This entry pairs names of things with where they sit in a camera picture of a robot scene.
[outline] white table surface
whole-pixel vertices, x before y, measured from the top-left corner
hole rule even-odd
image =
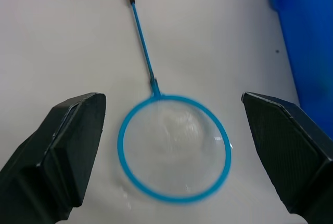
[[[168,206],[114,175],[119,126],[150,94],[128,0],[0,0],[0,167],[52,106],[97,91],[107,96],[104,132],[84,203],[67,224],[304,224],[271,184],[240,100],[252,91],[298,103],[268,1],[136,4],[161,90],[202,102],[228,133],[233,163],[220,191],[199,204]]]

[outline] blue plastic bin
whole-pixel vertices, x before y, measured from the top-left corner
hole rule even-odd
[[[333,0],[271,0],[301,108],[333,139]]]

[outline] net rim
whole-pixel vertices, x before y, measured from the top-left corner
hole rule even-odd
[[[224,148],[225,148],[225,163],[224,167],[221,171],[221,174],[217,178],[217,180],[213,183],[213,185],[197,194],[194,195],[184,195],[184,196],[174,196],[174,195],[168,195],[163,194],[162,192],[158,192],[156,190],[150,189],[147,185],[142,183],[140,180],[136,178],[136,176],[131,171],[129,165],[127,164],[125,153],[124,153],[124,135],[126,132],[126,128],[128,124],[130,123],[132,117],[140,111],[142,108],[146,107],[147,105],[151,103],[155,103],[157,101],[178,101],[182,103],[189,104],[191,106],[194,106],[196,108],[199,108],[201,111],[203,111],[217,126],[219,132],[221,133],[223,142],[224,142]],[[204,198],[212,195],[215,193],[221,185],[225,182],[228,173],[230,171],[231,166],[231,160],[232,160],[232,152],[231,152],[231,146],[230,142],[227,136],[227,133],[225,132],[225,129],[223,125],[220,123],[220,121],[217,119],[217,117],[205,106],[202,104],[186,98],[182,96],[176,96],[176,95],[159,95],[159,96],[152,96],[148,98],[147,100],[139,103],[136,107],[134,107],[125,117],[123,123],[121,124],[119,134],[118,134],[118,141],[117,141],[117,152],[118,152],[118,158],[120,161],[120,165],[122,169],[124,170],[125,174],[129,178],[129,180],[136,186],[138,189],[140,189],[143,193],[147,194],[148,196],[157,199],[159,201],[167,202],[167,203],[173,203],[173,204],[188,204],[193,203],[197,201],[201,201]]]

